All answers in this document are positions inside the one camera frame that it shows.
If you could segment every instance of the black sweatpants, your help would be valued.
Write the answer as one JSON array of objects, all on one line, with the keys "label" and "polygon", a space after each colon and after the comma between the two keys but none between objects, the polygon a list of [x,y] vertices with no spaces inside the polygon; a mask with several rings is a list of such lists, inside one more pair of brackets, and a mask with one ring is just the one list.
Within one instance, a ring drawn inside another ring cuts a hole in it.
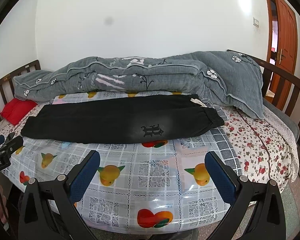
[{"label": "black sweatpants", "polygon": [[46,105],[30,116],[21,135],[76,143],[129,144],[189,138],[224,125],[198,95],[156,95]]}]

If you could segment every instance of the pillow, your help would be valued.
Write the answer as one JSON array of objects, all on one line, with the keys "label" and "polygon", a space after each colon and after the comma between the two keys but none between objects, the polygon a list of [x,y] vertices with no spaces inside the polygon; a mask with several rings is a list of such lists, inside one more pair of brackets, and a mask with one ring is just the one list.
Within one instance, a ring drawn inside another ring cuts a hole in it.
[{"label": "pillow", "polygon": [[0,114],[13,125],[17,125],[36,105],[37,103],[31,100],[21,101],[13,98],[4,106]]}]

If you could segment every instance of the doorway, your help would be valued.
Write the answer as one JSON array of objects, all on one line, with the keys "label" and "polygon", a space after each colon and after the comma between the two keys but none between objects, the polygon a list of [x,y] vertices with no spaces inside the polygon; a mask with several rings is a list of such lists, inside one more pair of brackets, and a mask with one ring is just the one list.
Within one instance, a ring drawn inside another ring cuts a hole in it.
[{"label": "doorway", "polygon": [[[269,14],[269,40],[267,62],[294,74],[297,60],[297,21],[294,11],[285,0],[267,0]],[[280,76],[273,74],[269,90],[276,93]],[[285,81],[276,107],[283,110],[291,83]]]}]

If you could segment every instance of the light switch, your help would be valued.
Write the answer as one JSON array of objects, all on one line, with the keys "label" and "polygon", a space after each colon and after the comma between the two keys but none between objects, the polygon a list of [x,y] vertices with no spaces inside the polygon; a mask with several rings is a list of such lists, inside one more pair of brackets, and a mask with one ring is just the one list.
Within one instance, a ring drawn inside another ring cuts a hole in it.
[{"label": "light switch", "polygon": [[255,17],[253,18],[253,25],[259,27],[259,21]]}]

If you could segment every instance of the wooden bed frame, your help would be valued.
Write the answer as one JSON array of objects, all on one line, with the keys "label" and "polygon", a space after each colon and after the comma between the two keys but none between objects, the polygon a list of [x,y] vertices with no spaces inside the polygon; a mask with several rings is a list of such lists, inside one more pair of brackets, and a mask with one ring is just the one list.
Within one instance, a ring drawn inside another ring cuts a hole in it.
[{"label": "wooden bed frame", "polygon": [[[287,80],[288,82],[291,82],[292,84],[294,84],[294,88],[292,91],[292,95],[291,98],[289,100],[287,109],[285,110],[285,114],[288,116],[291,116],[291,113],[294,109],[294,106],[296,104],[296,101],[298,99],[299,96],[299,92],[300,92],[300,79],[297,78],[296,76],[286,72],[285,70],[278,68],[275,65],[272,65],[262,59],[247,55],[248,57],[251,57],[255,62],[257,62],[261,67],[264,67],[264,71],[263,71],[263,87],[262,87],[262,96],[265,97],[266,92],[268,90],[269,84],[270,84],[270,79],[271,79],[271,75],[272,73],[276,73],[280,76],[280,80],[279,80],[279,84],[277,87],[277,92],[274,95],[274,98],[272,100],[272,104],[274,106],[277,106],[278,102],[279,102],[279,98],[280,98],[280,94],[282,91],[282,88],[284,86],[285,81]],[[27,65],[24,65],[14,71],[12,71],[11,73],[9,73],[8,75],[4,76],[3,78],[0,79],[0,94],[2,97],[2,101],[4,102],[4,104],[7,104],[7,99],[6,96],[4,94],[4,90],[2,85],[5,82],[9,82],[10,88],[11,88],[11,92],[14,95],[14,87],[13,87],[13,83],[12,83],[12,78],[14,76],[19,76],[21,75],[21,72],[23,71],[27,71],[28,73],[30,72],[30,68],[34,67],[35,70],[39,70],[40,68],[40,63],[39,60],[35,60],[33,62],[30,62]]]}]

